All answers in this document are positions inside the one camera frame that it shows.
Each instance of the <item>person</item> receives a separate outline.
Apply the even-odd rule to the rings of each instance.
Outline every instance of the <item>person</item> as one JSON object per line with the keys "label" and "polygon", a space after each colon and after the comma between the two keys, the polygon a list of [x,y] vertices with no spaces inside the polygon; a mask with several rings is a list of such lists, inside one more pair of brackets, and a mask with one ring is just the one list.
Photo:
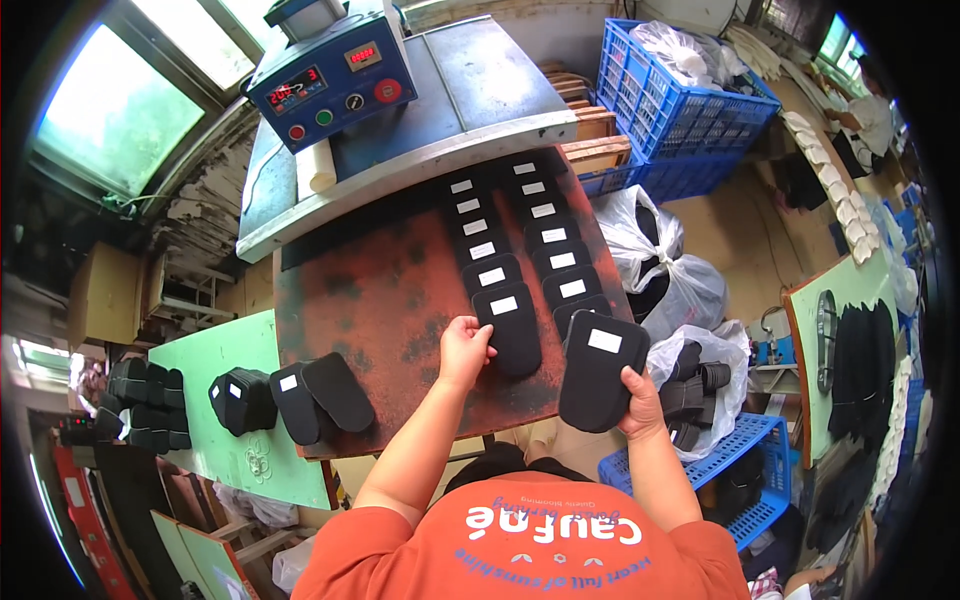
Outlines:
{"label": "person", "polygon": [[496,355],[491,334],[492,325],[475,317],[450,323],[437,380],[383,450],[353,508],[317,534],[292,600],[543,592],[749,599],[733,538],[703,520],[646,371],[625,367],[620,375],[631,393],[618,426],[633,498],[553,459],[529,457],[524,465],[518,449],[500,445],[476,460],[482,468],[470,470],[474,480],[427,511],[467,393]]}

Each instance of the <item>wooden board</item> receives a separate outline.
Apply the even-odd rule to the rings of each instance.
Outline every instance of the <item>wooden board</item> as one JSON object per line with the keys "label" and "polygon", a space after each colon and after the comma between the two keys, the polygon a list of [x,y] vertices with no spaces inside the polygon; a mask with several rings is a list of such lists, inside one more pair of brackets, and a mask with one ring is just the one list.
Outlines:
{"label": "wooden board", "polygon": [[186,544],[183,542],[183,537],[180,536],[180,529],[177,527],[178,523],[167,515],[162,515],[157,511],[150,511],[150,516],[154,518],[156,532],[160,534],[160,539],[163,540],[163,547],[167,549],[167,554],[170,555],[170,560],[173,561],[174,567],[177,568],[180,578],[184,582],[192,581],[196,583],[197,587],[200,588],[200,592],[203,593],[204,598],[213,598],[214,596],[213,593],[211,593],[210,586],[207,585],[203,575],[193,563],[193,557],[190,556],[190,551],[187,550]]}
{"label": "wooden board", "polygon": [[882,252],[874,255],[857,267],[853,257],[847,255],[835,266],[807,280],[783,294],[790,334],[797,351],[800,367],[800,388],[804,407],[804,468],[810,468],[833,443],[827,427],[833,408],[831,394],[823,394],[817,387],[817,301],[824,290],[832,290],[840,316],[844,307],[859,305],[869,308],[883,300],[890,310],[894,335],[897,333],[897,308],[894,291],[890,284],[890,272]]}
{"label": "wooden board", "polygon": [[[150,362],[183,371],[190,450],[173,450],[164,458],[178,467],[239,490],[328,510],[324,472],[300,458],[283,417],[270,430],[234,438],[217,421],[207,390],[221,373],[234,367],[271,373],[279,369],[274,311],[263,312],[190,334],[150,350]],[[248,456],[266,461],[266,476],[251,472]]]}

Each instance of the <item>white cloth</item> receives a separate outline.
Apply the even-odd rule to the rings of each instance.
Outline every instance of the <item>white cloth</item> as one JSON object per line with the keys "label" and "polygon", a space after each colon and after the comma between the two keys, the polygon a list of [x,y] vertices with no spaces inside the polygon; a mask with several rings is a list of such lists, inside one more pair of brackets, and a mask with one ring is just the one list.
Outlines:
{"label": "white cloth", "polygon": [[873,173],[873,156],[887,154],[887,147],[894,138],[894,114],[890,101],[882,96],[871,95],[855,98],[847,105],[847,112],[856,117],[859,132],[841,127],[840,131],[850,140],[850,147],[857,161],[867,173]]}

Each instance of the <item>red button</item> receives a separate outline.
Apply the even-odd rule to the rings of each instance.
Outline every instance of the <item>red button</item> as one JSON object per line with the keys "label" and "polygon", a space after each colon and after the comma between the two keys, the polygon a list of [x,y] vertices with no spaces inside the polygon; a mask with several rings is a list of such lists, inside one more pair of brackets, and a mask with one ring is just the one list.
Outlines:
{"label": "red button", "polygon": [[390,104],[400,97],[400,84],[396,79],[380,80],[373,88],[373,95],[383,104]]}

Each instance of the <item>heat press machine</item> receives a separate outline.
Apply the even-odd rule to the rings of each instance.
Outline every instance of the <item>heat press machine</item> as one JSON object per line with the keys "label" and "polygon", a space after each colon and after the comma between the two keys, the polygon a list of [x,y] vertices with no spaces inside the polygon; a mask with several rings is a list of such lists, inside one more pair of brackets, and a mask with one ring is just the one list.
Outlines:
{"label": "heat press machine", "polygon": [[416,100],[389,2],[281,0],[264,20],[288,43],[268,48],[241,89],[291,153]]}

